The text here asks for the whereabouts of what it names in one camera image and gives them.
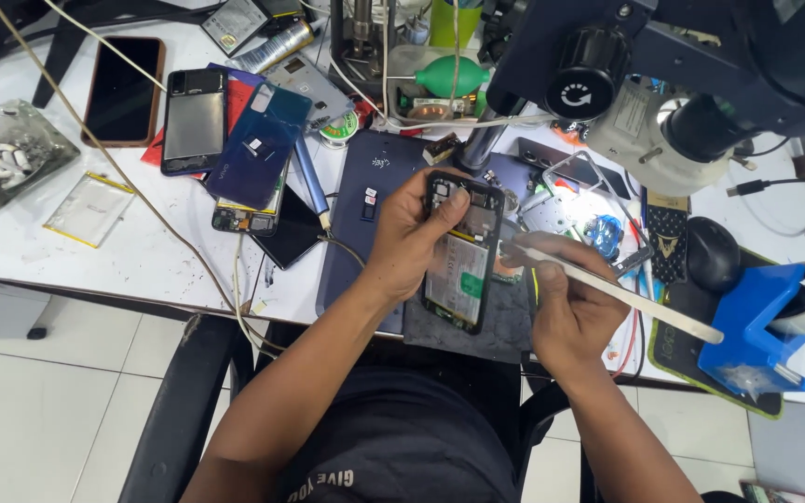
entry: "blue plastic holder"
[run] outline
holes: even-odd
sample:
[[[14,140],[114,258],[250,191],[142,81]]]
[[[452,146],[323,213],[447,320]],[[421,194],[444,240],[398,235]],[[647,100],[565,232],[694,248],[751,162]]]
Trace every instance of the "blue plastic holder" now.
[[[712,326],[724,339],[704,345],[700,370],[735,394],[805,391],[805,378],[786,367],[805,334],[767,326],[797,294],[804,273],[804,264],[745,269],[738,285],[719,301]]]

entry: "green air blower bulb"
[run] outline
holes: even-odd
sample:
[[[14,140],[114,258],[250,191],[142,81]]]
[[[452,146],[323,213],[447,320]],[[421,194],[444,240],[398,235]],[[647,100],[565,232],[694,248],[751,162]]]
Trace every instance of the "green air blower bulb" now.
[[[455,56],[445,55],[425,66],[424,70],[415,72],[415,83],[426,87],[435,96],[449,97],[453,92],[453,75]],[[483,82],[489,82],[489,70],[480,68],[467,57],[460,58],[455,97],[468,96]]]

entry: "blue vivo back cover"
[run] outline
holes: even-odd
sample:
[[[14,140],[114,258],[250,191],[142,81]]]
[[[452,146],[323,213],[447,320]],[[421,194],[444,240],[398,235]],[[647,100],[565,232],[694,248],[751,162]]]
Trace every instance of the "blue vivo back cover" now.
[[[311,107],[308,97],[261,82],[207,177],[207,191],[265,208]]]

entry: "black mouse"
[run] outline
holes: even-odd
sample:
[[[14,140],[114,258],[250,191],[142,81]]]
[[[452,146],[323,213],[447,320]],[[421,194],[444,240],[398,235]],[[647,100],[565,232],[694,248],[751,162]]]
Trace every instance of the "black mouse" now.
[[[728,292],[741,278],[741,250],[725,227],[709,218],[688,221],[688,272],[710,292]]]

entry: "person's left hand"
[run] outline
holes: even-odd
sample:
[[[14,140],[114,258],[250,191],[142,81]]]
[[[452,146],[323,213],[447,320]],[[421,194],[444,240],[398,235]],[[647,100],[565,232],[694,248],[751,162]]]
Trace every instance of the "person's left hand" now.
[[[437,239],[458,224],[468,211],[471,196],[467,190],[459,188],[425,219],[428,174],[437,169],[468,177],[457,169],[425,168],[381,204],[375,243],[360,279],[384,293],[389,303],[400,303],[418,291]]]

